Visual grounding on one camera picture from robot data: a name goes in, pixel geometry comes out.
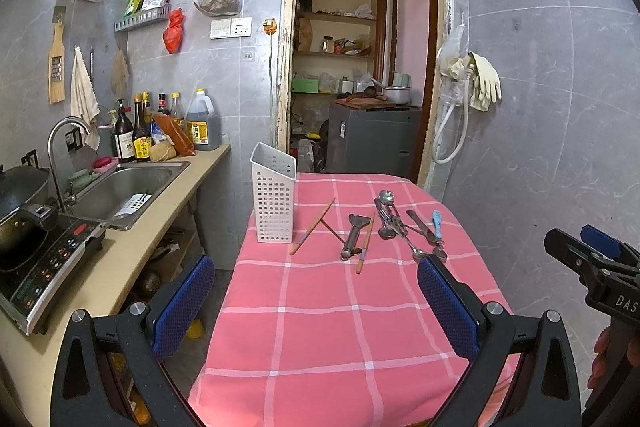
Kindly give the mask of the person's right hand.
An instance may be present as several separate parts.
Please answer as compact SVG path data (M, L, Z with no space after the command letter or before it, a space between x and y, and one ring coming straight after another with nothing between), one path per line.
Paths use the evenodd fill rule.
M605 327L594 344L593 351L596 354L591 366L591 374L587 381L587 388L594 390L606 373L606 351L611 339L611 327Z

